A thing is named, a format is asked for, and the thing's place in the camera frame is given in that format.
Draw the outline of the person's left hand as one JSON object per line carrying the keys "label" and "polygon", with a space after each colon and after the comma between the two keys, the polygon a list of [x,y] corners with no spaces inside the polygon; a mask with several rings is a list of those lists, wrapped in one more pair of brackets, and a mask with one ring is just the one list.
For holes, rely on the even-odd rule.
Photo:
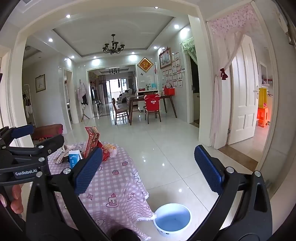
{"label": "person's left hand", "polygon": [[11,201],[11,209],[16,214],[23,213],[23,204],[22,204],[22,187],[23,184],[17,184],[14,186],[5,186],[5,191]]}

